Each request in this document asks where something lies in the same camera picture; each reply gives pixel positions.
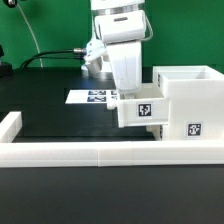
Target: white border rail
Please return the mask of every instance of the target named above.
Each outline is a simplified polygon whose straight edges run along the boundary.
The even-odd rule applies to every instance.
[[[7,143],[21,127],[20,112],[0,124],[0,167],[224,164],[224,141]]]

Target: green backdrop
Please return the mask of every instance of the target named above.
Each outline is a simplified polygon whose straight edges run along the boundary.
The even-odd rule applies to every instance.
[[[89,0],[20,2],[41,51],[84,47],[91,37]],[[224,72],[223,0],[146,0],[154,38],[143,44],[143,66],[209,65]],[[18,10],[0,2],[0,44],[14,68],[37,53]],[[45,60],[45,66],[80,66]]]

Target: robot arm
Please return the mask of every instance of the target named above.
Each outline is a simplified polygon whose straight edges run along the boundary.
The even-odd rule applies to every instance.
[[[141,41],[149,23],[142,10],[144,0],[92,0],[93,38],[87,46],[87,68],[99,72],[102,56],[108,56],[120,94],[132,98],[141,88]]]

